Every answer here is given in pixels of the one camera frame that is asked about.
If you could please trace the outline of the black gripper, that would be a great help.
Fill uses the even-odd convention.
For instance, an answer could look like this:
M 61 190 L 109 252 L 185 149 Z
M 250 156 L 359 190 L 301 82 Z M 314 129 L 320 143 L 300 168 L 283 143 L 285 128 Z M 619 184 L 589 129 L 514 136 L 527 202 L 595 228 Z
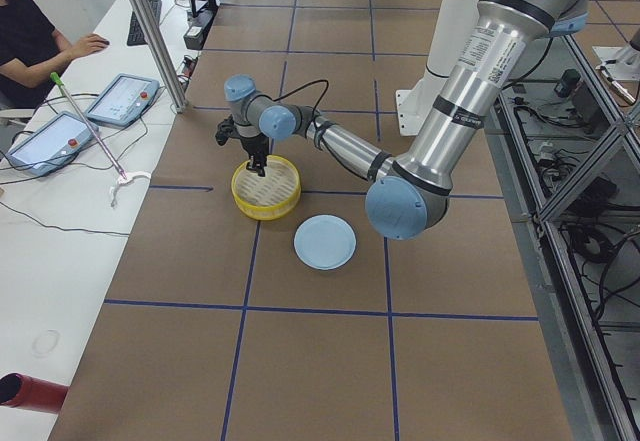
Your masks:
M 249 158 L 246 169 L 256 173 L 259 177 L 265 177 L 267 156 L 270 153 L 269 138 L 259 133 L 252 137 L 241 136 L 240 142 Z

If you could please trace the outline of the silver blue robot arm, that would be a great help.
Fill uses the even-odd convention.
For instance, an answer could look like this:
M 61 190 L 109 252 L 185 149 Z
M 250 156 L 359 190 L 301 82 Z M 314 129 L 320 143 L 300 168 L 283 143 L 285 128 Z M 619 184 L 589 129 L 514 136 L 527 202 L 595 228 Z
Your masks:
M 329 153 L 355 176 L 371 182 L 365 210 L 381 235 L 411 239 L 446 214 L 451 174 L 521 58 L 534 40 L 553 40 L 581 30 L 588 0 L 478 0 L 479 18 L 440 93 L 425 95 L 427 82 L 396 93 L 398 125 L 413 136 L 398 155 L 371 145 L 317 108 L 284 104 L 235 75 L 224 83 L 230 115 L 215 134 L 219 145 L 240 141 L 246 168 L 265 174 L 272 141 L 292 135 Z

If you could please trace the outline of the person's hand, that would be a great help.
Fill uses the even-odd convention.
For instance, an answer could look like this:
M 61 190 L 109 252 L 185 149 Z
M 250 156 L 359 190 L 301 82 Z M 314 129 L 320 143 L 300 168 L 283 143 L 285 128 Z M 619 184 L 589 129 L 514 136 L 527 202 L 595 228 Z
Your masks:
M 90 54 L 103 51 L 110 45 L 110 42 L 96 34 L 91 33 L 81 37 L 71 48 L 75 58 L 88 56 Z

